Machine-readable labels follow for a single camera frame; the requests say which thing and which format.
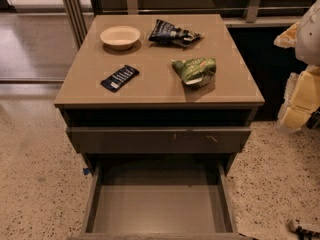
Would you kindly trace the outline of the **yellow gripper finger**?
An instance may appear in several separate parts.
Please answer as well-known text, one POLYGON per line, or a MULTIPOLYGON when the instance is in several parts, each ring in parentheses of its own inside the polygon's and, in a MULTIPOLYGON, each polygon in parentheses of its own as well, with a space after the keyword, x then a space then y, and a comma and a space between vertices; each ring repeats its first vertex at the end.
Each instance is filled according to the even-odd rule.
POLYGON ((287 80, 279 124, 300 130, 320 107, 320 67, 308 66, 300 74, 292 72, 287 80))
POLYGON ((284 32, 278 35, 273 44, 280 48, 294 48, 296 46, 297 41, 297 29, 299 27, 300 22, 296 22, 292 24, 289 28, 287 28, 284 32))

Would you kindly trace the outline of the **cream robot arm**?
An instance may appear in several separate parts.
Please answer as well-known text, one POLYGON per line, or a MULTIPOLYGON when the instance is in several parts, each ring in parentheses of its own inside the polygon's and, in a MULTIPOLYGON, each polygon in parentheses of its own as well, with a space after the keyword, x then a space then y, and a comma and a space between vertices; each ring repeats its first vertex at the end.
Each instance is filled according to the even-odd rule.
POLYGON ((295 57, 307 65, 301 73, 290 74, 278 113, 279 128, 294 133, 320 108, 320 0, 300 21, 278 35, 274 45, 294 48, 295 57))

